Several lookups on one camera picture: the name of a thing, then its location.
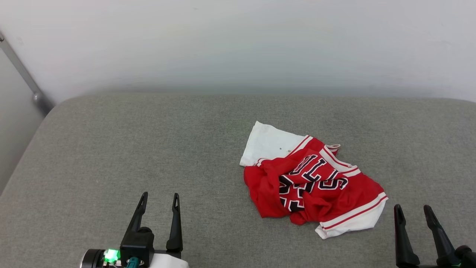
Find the white wall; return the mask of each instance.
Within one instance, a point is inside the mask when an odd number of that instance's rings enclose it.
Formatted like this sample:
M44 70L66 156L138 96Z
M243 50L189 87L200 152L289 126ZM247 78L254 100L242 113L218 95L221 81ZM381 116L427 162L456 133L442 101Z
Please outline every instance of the white wall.
M0 49L0 194L43 121L32 97L30 88Z
M476 101L474 0L3 0L56 103L97 91Z

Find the green light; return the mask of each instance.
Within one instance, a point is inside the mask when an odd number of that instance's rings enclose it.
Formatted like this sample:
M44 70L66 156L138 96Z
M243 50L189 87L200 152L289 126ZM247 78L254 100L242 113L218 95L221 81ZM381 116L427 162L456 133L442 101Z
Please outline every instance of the green light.
M106 253L104 254L104 260L108 263L114 263L118 259L120 259L120 252L119 250L115 249L108 249L106 250Z

